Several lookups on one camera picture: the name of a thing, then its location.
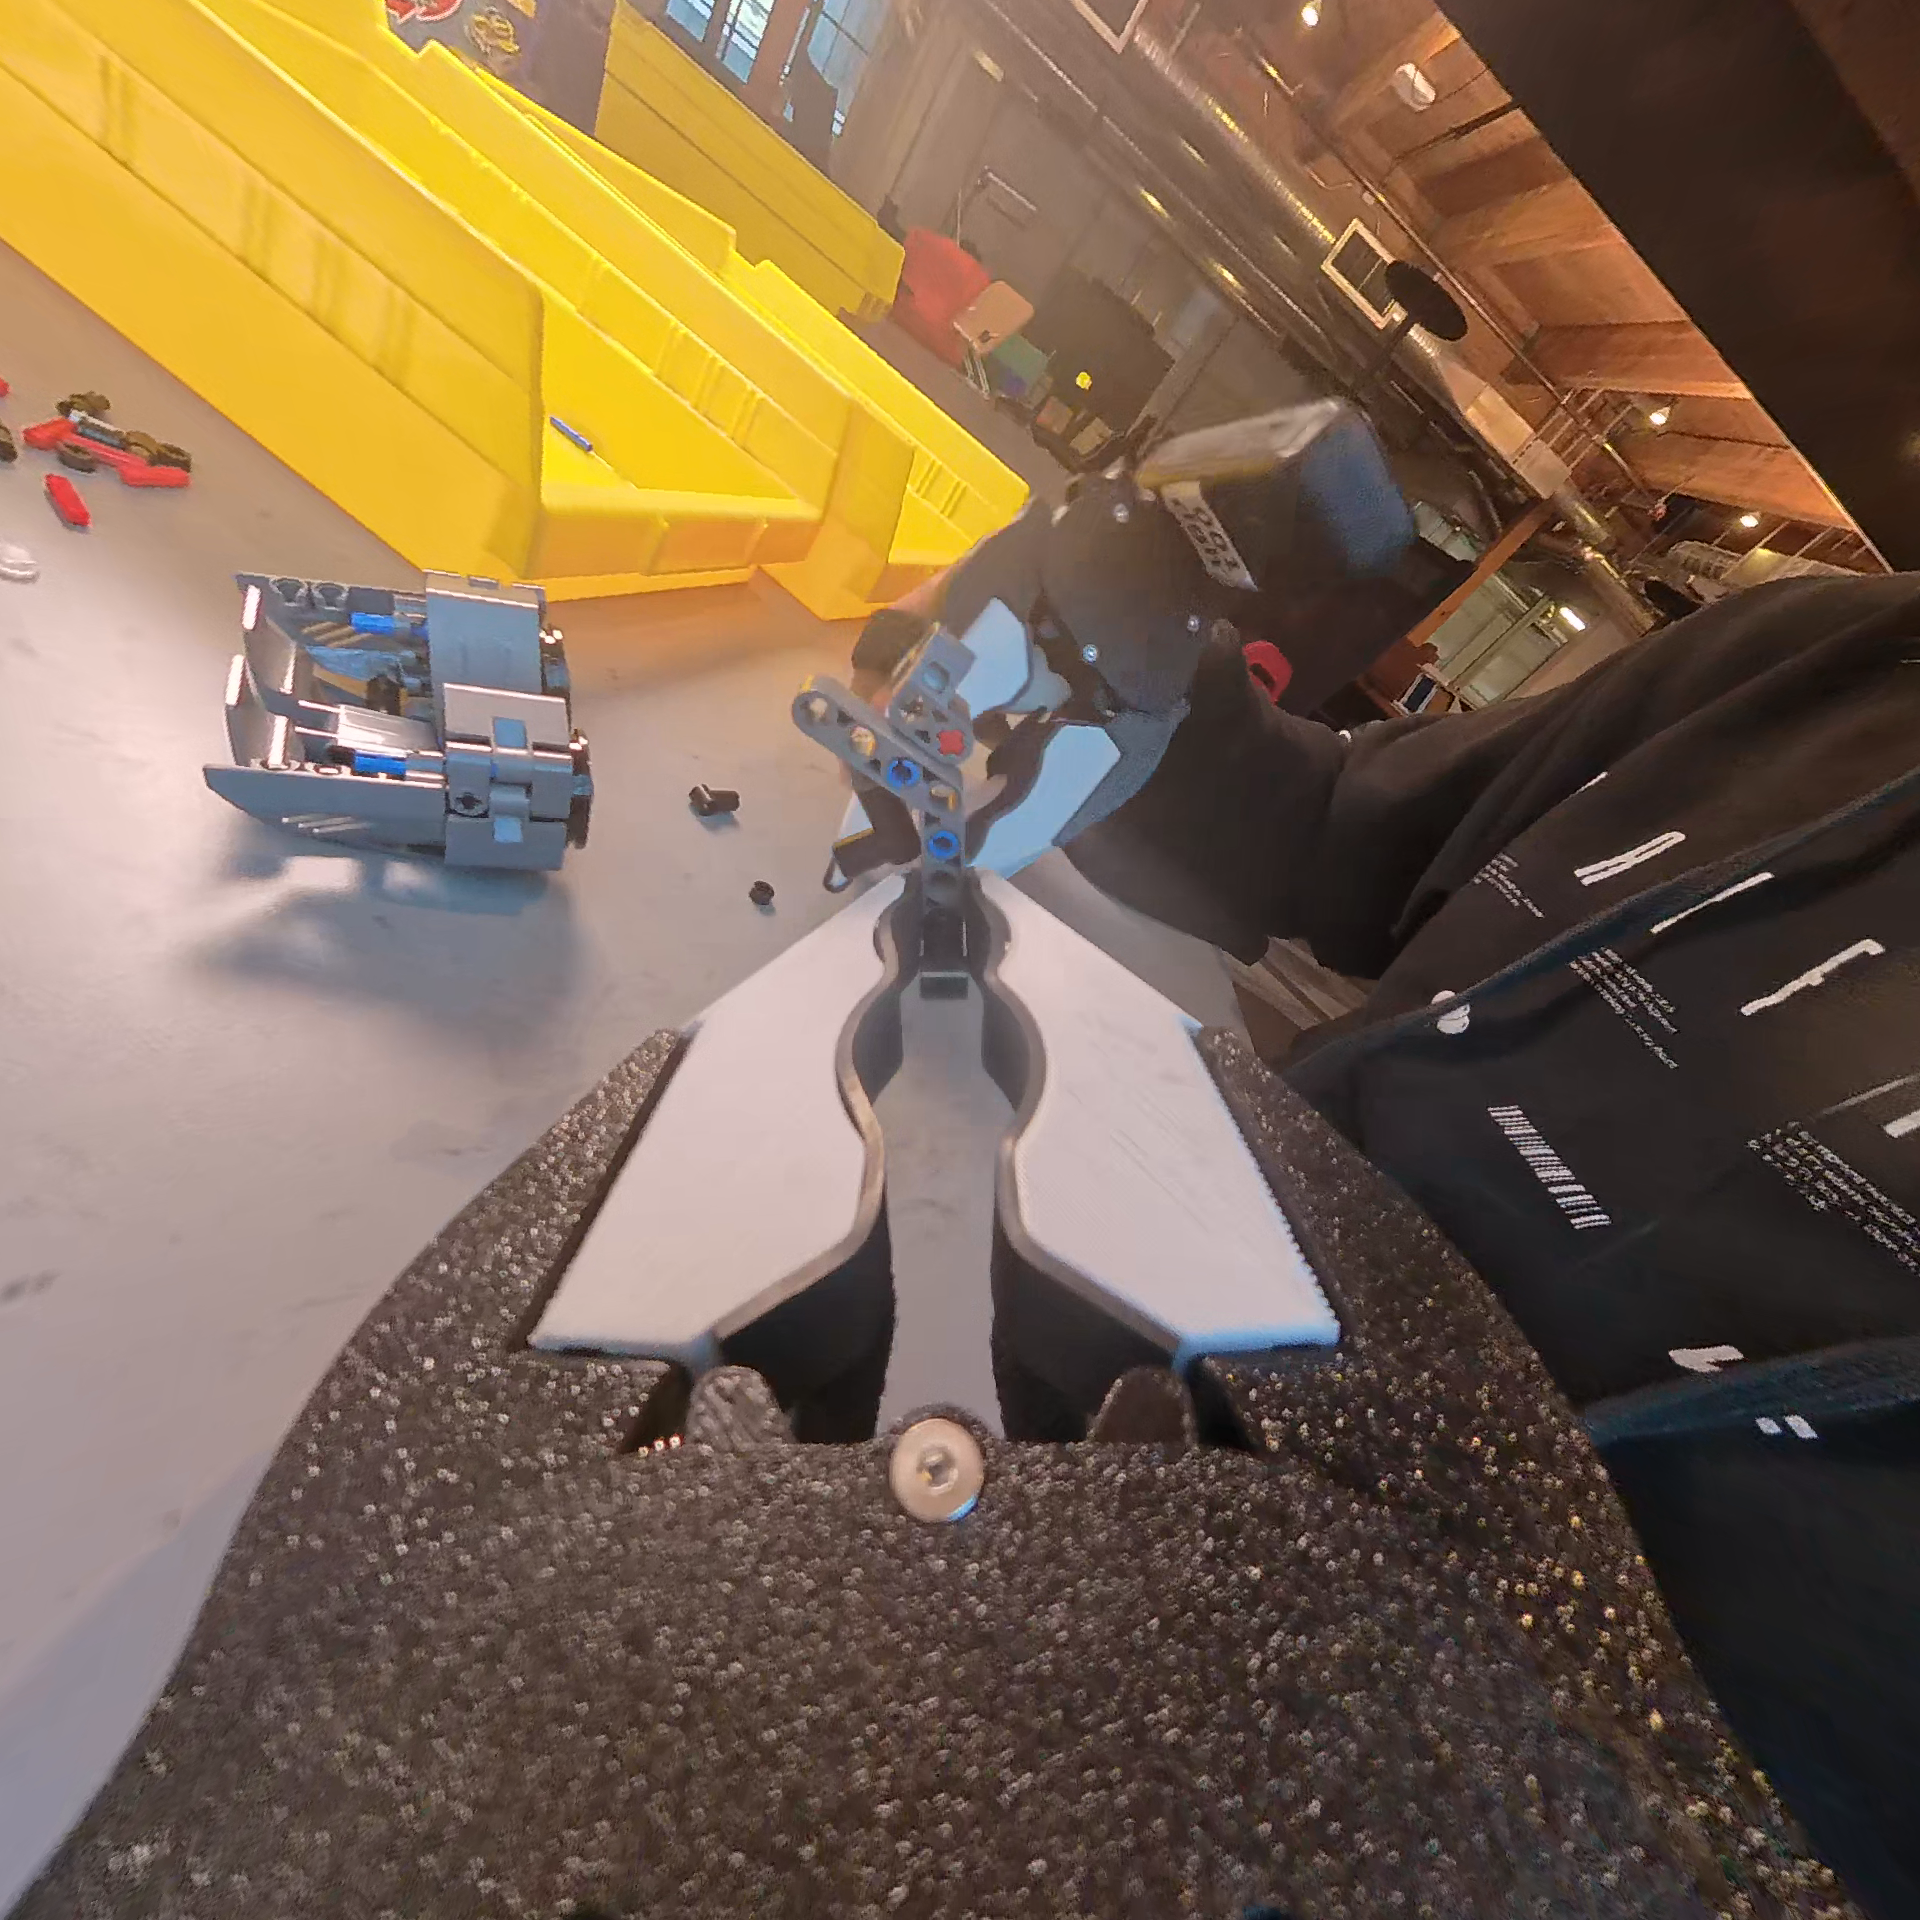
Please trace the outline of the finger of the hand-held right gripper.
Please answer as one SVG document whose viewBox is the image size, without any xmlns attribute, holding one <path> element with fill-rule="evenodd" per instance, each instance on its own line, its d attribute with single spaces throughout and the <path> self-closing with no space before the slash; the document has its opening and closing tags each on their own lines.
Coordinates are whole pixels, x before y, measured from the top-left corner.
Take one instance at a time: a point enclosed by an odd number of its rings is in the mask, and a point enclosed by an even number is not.
<svg viewBox="0 0 1920 1920">
<path fill-rule="evenodd" d="M 1102 722 L 1020 713 L 987 748 L 987 798 L 966 820 L 966 867 L 1011 879 L 1065 842 L 1065 827 L 1119 775 L 1122 748 Z"/>
<path fill-rule="evenodd" d="M 941 616 L 941 642 L 950 663 L 950 691 L 941 711 L 983 713 L 1060 713 L 1071 702 L 1071 682 L 1048 662 L 1025 616 L 1005 599 L 987 599 L 980 609 Z"/>
</svg>

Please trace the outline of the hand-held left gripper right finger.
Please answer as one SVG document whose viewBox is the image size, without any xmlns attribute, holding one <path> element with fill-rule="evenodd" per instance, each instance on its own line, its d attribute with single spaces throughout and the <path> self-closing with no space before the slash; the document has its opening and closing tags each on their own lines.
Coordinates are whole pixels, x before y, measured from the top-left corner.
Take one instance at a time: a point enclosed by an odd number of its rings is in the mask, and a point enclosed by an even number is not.
<svg viewBox="0 0 1920 1920">
<path fill-rule="evenodd" d="M 1018 884 L 980 879 L 983 1066 L 1008 1097 L 990 1373 L 1008 1437 L 1079 1441 L 1114 1383 L 1339 1347 L 1333 1301 L 1223 1092 L 1203 1029 Z"/>
</svg>

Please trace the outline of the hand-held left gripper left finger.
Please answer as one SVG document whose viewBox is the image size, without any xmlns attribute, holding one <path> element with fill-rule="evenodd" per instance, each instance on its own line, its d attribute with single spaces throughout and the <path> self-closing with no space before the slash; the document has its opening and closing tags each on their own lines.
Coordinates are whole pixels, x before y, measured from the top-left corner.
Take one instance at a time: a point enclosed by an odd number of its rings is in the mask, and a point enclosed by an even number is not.
<svg viewBox="0 0 1920 1920">
<path fill-rule="evenodd" d="M 677 1034 L 530 1322 L 546 1353 L 755 1366 L 804 1441 L 867 1441 L 897 1337 L 878 1092 L 898 1073 L 902 879 Z"/>
</svg>

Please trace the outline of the black brick assembly coloured pins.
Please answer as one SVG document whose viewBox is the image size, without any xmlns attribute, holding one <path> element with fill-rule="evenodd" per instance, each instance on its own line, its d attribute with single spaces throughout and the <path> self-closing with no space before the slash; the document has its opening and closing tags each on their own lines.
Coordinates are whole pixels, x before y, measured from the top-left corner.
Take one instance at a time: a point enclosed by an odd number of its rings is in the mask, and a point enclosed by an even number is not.
<svg viewBox="0 0 1920 1920">
<path fill-rule="evenodd" d="M 1005 600 L 964 634 L 916 616 L 878 627 L 902 640 L 892 663 L 853 669 L 853 685 L 806 676 L 789 702 L 794 727 L 849 776 L 826 887 L 1025 867 L 1002 820 L 1030 804 L 1065 676 Z"/>
</svg>

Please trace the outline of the grey brick beam piece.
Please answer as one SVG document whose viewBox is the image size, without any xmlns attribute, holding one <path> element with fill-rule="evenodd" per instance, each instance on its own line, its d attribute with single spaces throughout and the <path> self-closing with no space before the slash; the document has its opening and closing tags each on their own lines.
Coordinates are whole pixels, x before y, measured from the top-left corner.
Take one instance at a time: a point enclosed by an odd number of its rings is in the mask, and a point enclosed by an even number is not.
<svg viewBox="0 0 1920 1920">
<path fill-rule="evenodd" d="M 794 696 L 801 733 L 849 775 L 849 810 L 834 836 L 830 890 L 878 868 L 911 868 L 906 930 L 925 998 L 971 989 L 966 762 L 977 727 L 941 711 L 950 673 L 902 663 L 881 702 L 834 676 Z"/>
</svg>

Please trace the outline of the small brick parts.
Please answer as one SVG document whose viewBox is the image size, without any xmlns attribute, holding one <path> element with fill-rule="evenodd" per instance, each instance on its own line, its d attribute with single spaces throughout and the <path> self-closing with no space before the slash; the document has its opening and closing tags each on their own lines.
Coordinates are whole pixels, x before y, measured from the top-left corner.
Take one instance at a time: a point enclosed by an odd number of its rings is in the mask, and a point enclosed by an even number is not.
<svg viewBox="0 0 1920 1920">
<path fill-rule="evenodd" d="M 27 474 L 52 524 L 73 540 L 94 537 L 94 479 L 126 492 L 190 492 L 196 479 L 181 441 L 120 427 L 96 389 L 58 398 L 33 424 L 4 416 L 0 469 Z"/>
</svg>

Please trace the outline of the grey desk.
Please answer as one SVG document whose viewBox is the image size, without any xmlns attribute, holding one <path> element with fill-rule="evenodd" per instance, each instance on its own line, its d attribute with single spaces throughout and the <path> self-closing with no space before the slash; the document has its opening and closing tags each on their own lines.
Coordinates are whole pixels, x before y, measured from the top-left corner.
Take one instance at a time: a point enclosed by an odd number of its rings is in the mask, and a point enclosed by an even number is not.
<svg viewBox="0 0 1920 1920">
<path fill-rule="evenodd" d="M 651 1452 L 668 1379 L 490 1347 L 628 1050 L 826 918 L 834 776 L 767 592 L 565 616 L 559 879 L 301 855 L 200 784 L 242 563 L 376 540 L 17 255 L 4 373 L 207 454 L 4 537 L 4 1915 L 1240 1915 L 1233 1476 Z M 739 790 L 694 820 L 694 781 Z M 773 884 L 757 910 L 755 879 Z"/>
</svg>

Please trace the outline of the beige chair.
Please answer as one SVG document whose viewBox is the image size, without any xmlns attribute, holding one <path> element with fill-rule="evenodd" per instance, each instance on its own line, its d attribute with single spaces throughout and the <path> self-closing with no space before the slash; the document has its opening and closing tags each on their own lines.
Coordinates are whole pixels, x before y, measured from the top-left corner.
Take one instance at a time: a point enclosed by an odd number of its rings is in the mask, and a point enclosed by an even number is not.
<svg viewBox="0 0 1920 1920">
<path fill-rule="evenodd" d="M 987 357 L 1018 337 L 1032 316 L 1032 299 L 1008 281 L 990 281 L 959 316 L 953 333 L 964 341 L 964 375 L 971 389 L 990 398 Z"/>
</svg>

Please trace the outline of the red chair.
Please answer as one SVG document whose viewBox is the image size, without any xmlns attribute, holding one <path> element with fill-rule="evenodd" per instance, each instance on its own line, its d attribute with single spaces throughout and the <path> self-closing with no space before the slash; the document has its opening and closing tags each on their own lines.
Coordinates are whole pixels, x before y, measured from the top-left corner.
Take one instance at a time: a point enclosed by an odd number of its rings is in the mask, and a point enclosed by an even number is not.
<svg viewBox="0 0 1920 1920">
<path fill-rule="evenodd" d="M 966 337 L 959 316 L 990 287 L 990 281 L 996 274 L 966 242 L 931 225 L 906 225 L 892 322 L 946 369 L 964 369 Z"/>
</svg>

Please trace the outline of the grey twin engine brick model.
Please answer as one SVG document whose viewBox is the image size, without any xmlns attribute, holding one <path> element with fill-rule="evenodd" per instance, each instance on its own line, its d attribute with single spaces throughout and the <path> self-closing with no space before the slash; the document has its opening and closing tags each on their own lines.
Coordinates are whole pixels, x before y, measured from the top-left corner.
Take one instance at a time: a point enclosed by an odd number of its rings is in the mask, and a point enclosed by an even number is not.
<svg viewBox="0 0 1920 1920">
<path fill-rule="evenodd" d="M 589 739 L 546 590 L 233 576 L 232 755 L 207 784 L 318 845 L 553 874 L 589 845 Z"/>
</svg>

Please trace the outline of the person's black hoodie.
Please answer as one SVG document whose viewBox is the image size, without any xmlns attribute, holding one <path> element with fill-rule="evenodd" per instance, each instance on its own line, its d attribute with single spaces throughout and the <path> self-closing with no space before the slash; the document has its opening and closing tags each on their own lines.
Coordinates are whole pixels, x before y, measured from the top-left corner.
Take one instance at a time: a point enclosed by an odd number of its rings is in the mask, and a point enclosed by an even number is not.
<svg viewBox="0 0 1920 1920">
<path fill-rule="evenodd" d="M 1916 771 L 1285 1073 L 1579 1405 L 1694 1670 L 1916 1915 Z"/>
</svg>

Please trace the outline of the factory window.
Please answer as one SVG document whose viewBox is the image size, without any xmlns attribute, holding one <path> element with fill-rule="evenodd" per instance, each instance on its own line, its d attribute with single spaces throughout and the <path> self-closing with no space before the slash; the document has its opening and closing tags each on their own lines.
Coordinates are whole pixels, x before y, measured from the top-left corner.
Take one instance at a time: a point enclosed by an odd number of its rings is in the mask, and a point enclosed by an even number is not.
<svg viewBox="0 0 1920 1920">
<path fill-rule="evenodd" d="M 806 0 L 801 17 L 794 56 L 804 56 L 826 84 L 853 99 L 853 88 L 889 23 L 889 0 Z M 668 0 L 661 19 L 688 40 L 709 46 L 713 63 L 737 84 L 749 79 L 761 38 L 773 19 L 770 0 Z"/>
</svg>

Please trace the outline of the metal ventilation duct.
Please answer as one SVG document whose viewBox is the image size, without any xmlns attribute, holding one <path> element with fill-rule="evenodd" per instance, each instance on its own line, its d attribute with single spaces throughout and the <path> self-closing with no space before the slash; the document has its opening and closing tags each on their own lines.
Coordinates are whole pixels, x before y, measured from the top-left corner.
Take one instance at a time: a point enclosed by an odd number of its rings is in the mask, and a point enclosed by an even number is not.
<svg viewBox="0 0 1920 1920">
<path fill-rule="evenodd" d="M 1168 104 L 1180 104 L 1190 130 L 1203 139 L 1201 152 L 1233 163 L 1245 187 L 1265 195 L 1285 251 L 1307 257 L 1322 286 L 1333 286 L 1339 247 L 1347 240 L 1373 240 L 1373 225 L 1359 219 L 1347 223 L 1347 231 L 1332 231 L 1332 219 L 1322 219 L 1322 205 L 1310 195 L 1310 175 L 1267 155 L 1265 142 L 1233 115 L 1232 99 L 1186 65 L 1168 32 L 1133 23 L 1122 72 L 1124 79 L 1151 84 Z M 1394 322 L 1373 327 L 1377 369 L 1394 369 L 1413 379 L 1449 424 L 1456 424 L 1527 492 L 1534 492 L 1550 516 L 1568 525 L 1575 570 L 1593 584 L 1603 605 L 1609 605 L 1627 627 L 1647 632 L 1653 616 L 1609 559 L 1614 540 L 1575 484 L 1575 469 L 1510 407 L 1510 398 L 1502 398 L 1502 389 L 1470 365 L 1470 327 L 1459 327 L 1456 337 L 1445 337 L 1427 322 L 1413 322 L 1401 299 L 1390 299 L 1390 313 Z"/>
</svg>

